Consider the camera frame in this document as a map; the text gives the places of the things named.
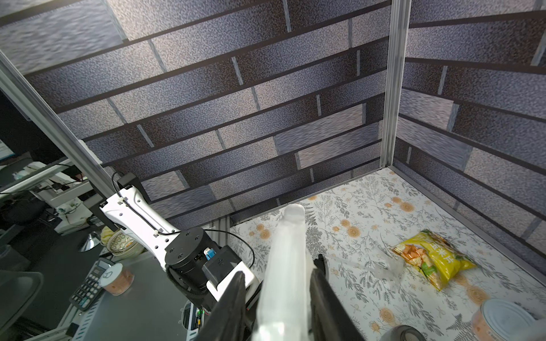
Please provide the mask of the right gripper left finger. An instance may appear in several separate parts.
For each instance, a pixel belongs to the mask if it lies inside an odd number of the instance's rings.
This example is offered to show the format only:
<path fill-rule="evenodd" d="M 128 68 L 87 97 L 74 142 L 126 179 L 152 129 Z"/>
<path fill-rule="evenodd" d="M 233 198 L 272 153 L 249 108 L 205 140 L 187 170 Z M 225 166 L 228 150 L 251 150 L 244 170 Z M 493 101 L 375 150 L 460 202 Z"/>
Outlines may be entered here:
<path fill-rule="evenodd" d="M 209 319 L 198 332 L 196 340 L 243 340 L 245 298 L 245 275 L 239 271 L 234 274 Z"/>

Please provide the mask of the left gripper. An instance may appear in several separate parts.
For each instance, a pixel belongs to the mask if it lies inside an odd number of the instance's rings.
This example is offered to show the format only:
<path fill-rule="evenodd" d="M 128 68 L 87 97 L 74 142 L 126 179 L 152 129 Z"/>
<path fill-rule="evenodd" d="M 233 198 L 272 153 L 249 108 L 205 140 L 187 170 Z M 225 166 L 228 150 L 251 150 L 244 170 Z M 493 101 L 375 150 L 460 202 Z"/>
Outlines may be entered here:
<path fill-rule="evenodd" d="M 206 276 L 206 296 L 201 309 L 211 313 L 238 272 L 244 275 L 245 308 L 247 312 L 255 309 L 260 281 L 250 267 L 229 246 L 218 250 L 207 247 L 203 254 L 206 257 L 202 267 Z"/>

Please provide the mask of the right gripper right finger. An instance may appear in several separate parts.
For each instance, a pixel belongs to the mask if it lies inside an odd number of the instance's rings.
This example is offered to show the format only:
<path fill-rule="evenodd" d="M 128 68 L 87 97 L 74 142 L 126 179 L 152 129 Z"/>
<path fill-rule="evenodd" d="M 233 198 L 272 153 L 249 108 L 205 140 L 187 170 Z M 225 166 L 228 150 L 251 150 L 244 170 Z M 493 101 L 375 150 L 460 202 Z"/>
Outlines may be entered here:
<path fill-rule="evenodd" d="M 311 273 L 310 295 L 311 330 L 315 340 L 364 340 L 319 269 Z"/>

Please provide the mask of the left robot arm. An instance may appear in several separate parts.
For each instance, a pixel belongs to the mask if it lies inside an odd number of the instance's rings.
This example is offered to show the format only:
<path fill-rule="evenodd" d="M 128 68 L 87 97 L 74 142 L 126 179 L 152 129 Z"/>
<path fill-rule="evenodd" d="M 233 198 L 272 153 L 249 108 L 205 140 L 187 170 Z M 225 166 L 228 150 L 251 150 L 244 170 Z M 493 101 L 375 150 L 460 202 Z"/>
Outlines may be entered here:
<path fill-rule="evenodd" d="M 97 194 L 85 201 L 88 208 L 112 230 L 120 230 L 152 253 L 175 287 L 198 308 L 211 312 L 237 272 L 245 276 L 245 307 L 254 308 L 260 281 L 226 243 L 217 243 L 210 230 L 180 230 L 160 216 L 136 176 L 112 178 L 114 194 Z"/>

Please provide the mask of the grey translucent spray bottle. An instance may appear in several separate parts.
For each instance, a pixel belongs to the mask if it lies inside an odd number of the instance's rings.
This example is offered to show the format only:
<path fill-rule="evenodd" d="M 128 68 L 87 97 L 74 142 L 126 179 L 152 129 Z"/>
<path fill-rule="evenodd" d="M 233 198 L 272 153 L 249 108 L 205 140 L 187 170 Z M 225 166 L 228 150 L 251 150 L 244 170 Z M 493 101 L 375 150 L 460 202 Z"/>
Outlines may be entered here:
<path fill-rule="evenodd" d="M 382 335 L 380 341 L 426 341 L 426 339 L 417 329 L 409 325 L 399 325 Z"/>

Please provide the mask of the cream ceramic bowl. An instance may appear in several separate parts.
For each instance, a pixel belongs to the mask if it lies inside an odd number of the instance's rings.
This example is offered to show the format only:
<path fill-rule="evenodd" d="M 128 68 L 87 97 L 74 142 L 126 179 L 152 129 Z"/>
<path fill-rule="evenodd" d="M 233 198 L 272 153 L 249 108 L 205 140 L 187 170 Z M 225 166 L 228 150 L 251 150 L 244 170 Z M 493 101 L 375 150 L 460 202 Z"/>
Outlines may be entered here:
<path fill-rule="evenodd" d="M 109 227 L 104 227 L 100 233 L 101 244 L 118 259 L 129 259 L 139 256 L 144 251 L 144 246 L 135 239 L 123 233 L 116 232 Z"/>

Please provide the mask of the yellow snack bag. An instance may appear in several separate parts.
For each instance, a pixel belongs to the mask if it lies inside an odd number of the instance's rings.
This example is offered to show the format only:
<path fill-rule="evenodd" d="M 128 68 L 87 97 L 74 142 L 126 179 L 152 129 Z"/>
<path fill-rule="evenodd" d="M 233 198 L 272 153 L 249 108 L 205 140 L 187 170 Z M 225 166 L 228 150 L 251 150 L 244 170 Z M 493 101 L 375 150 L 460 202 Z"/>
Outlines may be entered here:
<path fill-rule="evenodd" d="M 420 231 L 392 251 L 415 267 L 438 291 L 446 288 L 459 272 L 477 267 L 466 254 L 430 230 Z"/>

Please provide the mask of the black calculator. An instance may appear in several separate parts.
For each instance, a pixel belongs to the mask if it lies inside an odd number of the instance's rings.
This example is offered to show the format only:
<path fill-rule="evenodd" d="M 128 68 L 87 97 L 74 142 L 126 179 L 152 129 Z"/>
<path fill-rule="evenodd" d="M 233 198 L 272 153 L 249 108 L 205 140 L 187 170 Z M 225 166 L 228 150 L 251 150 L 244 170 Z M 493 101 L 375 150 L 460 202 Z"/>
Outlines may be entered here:
<path fill-rule="evenodd" d="M 69 298 L 70 303 L 79 311 L 88 311 L 103 292 L 99 285 L 102 275 L 115 263 L 109 259 L 100 257 L 93 265 L 82 284 Z"/>

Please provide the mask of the tin can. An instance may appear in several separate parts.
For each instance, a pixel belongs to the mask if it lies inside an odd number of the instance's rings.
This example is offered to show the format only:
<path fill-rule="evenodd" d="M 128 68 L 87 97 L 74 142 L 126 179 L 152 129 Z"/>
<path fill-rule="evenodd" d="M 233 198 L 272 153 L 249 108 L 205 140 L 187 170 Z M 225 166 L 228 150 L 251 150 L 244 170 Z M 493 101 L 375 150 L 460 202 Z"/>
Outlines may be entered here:
<path fill-rule="evenodd" d="M 533 316 L 515 303 L 491 298 L 473 314 L 471 329 L 478 340 L 512 340 L 534 322 Z"/>

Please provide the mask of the left aluminium frame post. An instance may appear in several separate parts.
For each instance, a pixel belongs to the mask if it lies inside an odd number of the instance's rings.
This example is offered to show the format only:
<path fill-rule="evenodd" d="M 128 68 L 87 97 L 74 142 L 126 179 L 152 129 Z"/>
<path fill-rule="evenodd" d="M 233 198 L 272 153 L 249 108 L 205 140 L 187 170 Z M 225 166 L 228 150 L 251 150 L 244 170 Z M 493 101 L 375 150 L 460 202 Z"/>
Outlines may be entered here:
<path fill-rule="evenodd" d="M 63 123 L 13 63 L 1 54 L 1 90 L 12 104 L 67 156 L 106 198 L 115 194 L 111 178 L 98 159 Z"/>

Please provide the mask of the aluminium frame post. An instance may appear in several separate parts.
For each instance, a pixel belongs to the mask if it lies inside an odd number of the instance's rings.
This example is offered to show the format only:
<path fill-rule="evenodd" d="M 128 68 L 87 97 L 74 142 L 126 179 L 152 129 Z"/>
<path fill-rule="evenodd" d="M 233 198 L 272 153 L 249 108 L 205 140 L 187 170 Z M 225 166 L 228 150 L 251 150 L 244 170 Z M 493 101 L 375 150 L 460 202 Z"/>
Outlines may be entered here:
<path fill-rule="evenodd" d="M 411 4 L 410 0 L 397 0 L 392 1 L 391 6 L 382 147 L 380 154 L 381 168 L 392 166 L 394 159 Z"/>
<path fill-rule="evenodd" d="M 13 63 L 1 54 L 1 90 L 12 104 L 67 156 L 106 198 L 115 194 L 111 178 L 98 159 L 63 123 Z"/>

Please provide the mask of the right aluminium frame post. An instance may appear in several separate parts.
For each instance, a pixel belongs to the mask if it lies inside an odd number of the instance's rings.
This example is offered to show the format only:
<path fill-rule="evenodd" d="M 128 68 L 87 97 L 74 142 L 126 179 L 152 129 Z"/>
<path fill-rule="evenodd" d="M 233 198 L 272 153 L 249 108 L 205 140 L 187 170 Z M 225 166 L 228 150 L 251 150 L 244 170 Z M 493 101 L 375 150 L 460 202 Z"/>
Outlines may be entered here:
<path fill-rule="evenodd" d="M 397 0 L 392 1 L 391 6 L 382 147 L 380 154 L 381 168 L 392 166 L 394 159 L 411 4 L 410 0 Z"/>

